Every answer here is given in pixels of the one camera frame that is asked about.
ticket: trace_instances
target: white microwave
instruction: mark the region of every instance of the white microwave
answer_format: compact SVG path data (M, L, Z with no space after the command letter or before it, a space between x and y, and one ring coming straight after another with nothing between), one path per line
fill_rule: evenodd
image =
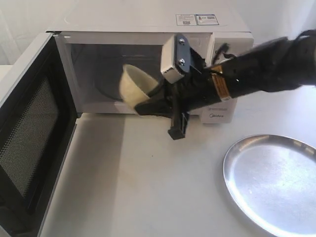
M119 96L123 64L163 80L161 48L175 33L207 65L225 42L232 54L253 44L224 1L82 0L39 34L0 80L0 225L11 236L37 236L76 119L133 113ZM225 106L214 109L223 113ZM209 107L192 112L202 122L209 121L207 113Z

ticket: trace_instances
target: open microwave door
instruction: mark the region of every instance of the open microwave door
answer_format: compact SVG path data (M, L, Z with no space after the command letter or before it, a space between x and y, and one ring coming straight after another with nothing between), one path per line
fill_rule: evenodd
M38 235L77 113L57 45L40 34L0 80L0 225Z

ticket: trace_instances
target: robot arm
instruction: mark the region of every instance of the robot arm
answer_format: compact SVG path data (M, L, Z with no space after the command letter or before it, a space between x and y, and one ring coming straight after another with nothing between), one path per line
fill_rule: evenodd
M176 140L185 137L188 112L193 109L259 90L276 92L316 85L316 31L302 32L295 40L272 40L237 57L227 54L228 49L229 45L223 44L208 68L188 40L177 34L162 48L165 80L155 84L145 73L130 73L129 79L136 81L143 97L138 97L137 90L126 92L123 86L121 96L139 115L171 118L168 133ZM220 54L227 60L216 64ZM126 74L124 71L121 84Z

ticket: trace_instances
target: microwave label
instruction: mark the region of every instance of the microwave label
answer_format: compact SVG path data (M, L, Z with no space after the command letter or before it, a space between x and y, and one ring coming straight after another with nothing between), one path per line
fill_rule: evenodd
M196 26L197 20L194 14L179 14L176 15L178 26Z
M199 26L218 26L218 21L214 14L196 14Z

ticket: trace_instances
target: round tray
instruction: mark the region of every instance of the round tray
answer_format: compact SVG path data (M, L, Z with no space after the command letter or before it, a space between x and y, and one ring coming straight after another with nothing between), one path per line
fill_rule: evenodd
M316 150L276 135L233 144L223 165L229 193L257 225L279 237L316 235Z

